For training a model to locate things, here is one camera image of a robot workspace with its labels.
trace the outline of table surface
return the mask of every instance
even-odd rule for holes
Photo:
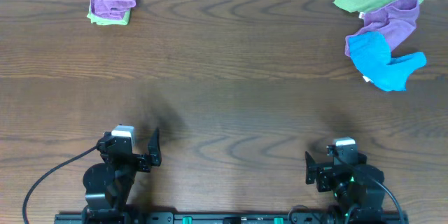
[[[119,123],[136,127],[137,152],[161,130],[162,166],[138,174],[128,201],[146,211],[326,209],[304,152],[328,160],[326,145],[350,136],[412,223],[448,222],[448,0],[425,0],[394,50],[428,64],[392,93],[344,56],[362,20],[333,0],[137,3],[129,25],[100,27],[89,0],[0,0],[0,223],[22,223],[31,185]],[[50,175],[30,221],[80,211],[98,162]]]

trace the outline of blue towel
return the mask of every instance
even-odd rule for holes
[[[407,78],[426,64],[422,52],[392,58],[382,34],[371,31],[349,38],[350,56],[364,76],[383,91],[406,91]]]

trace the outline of green connector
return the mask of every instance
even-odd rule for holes
[[[283,224],[283,218],[274,218],[274,224]]]
[[[182,218],[182,224],[192,224],[193,223],[193,218],[191,217],[183,217]]]

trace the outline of cable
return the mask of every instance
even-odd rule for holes
[[[343,165],[346,165],[351,171],[353,172],[358,172],[363,174],[365,177],[367,177],[368,179],[370,179],[371,181],[373,181],[374,183],[376,183],[380,188],[382,188],[388,195],[389,197],[392,199],[393,203],[395,204],[395,207],[397,208],[398,211],[398,215],[400,216],[400,223],[405,224],[405,216],[403,215],[403,211],[401,210],[400,204],[398,203],[398,200],[395,198],[395,196],[393,196],[392,192],[382,183],[378,182],[378,180],[376,180],[374,177],[372,177],[371,175],[365,173],[364,171],[360,171],[357,168],[355,168],[353,165],[351,164],[347,164],[346,162],[342,161],[338,156],[334,156],[339,162],[341,162]]]
[[[295,222],[291,220],[291,213],[294,210],[299,209],[299,208],[304,208],[304,209],[308,210],[308,212],[310,214],[312,214],[319,221],[319,223],[322,223],[322,220],[320,218],[318,218],[315,213],[311,212],[311,209],[309,209],[308,206],[305,206],[305,205],[295,205],[295,206],[291,207],[291,210],[289,210],[289,213],[288,213],[288,221],[291,221],[292,223],[295,224]]]
[[[344,224],[349,224],[349,220],[350,220],[350,215],[351,212],[355,209],[359,208],[358,204],[353,204],[350,206],[349,210],[347,211],[347,213],[345,214],[345,220],[344,220]]]
[[[31,194],[33,193],[34,189],[36,189],[37,185],[42,182],[42,180],[44,180],[46,177],[48,177],[48,175],[52,174],[54,171],[56,171],[57,169],[63,167],[64,165],[67,165],[75,160],[78,160],[82,157],[84,157],[85,155],[91,153],[92,151],[96,150],[97,146],[95,147],[91,147],[89,150],[81,153],[80,155],[77,155],[74,158],[71,158],[70,160],[67,160],[65,162],[63,162],[62,164],[57,165],[55,168],[51,169],[50,171],[48,171],[46,174],[44,174],[40,179],[38,179],[34,185],[29,189],[27,196],[25,197],[25,199],[23,200],[23,206],[22,206],[22,215],[23,215],[23,221],[25,222],[25,224],[29,224],[28,221],[28,215],[27,215],[27,204],[28,204],[28,200],[29,197],[31,196]]]

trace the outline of wooden table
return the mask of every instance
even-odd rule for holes
[[[89,0],[0,0],[0,223],[22,223],[35,180],[119,123],[139,143],[161,129],[162,166],[129,198],[146,211],[325,209],[332,194],[305,185],[304,152],[328,160],[326,145],[351,136],[412,223],[448,222],[448,0],[425,0],[393,52],[428,64],[392,93],[344,56],[362,20],[332,2],[137,0],[128,26],[100,27]],[[98,162],[42,182],[31,223],[80,211]]]

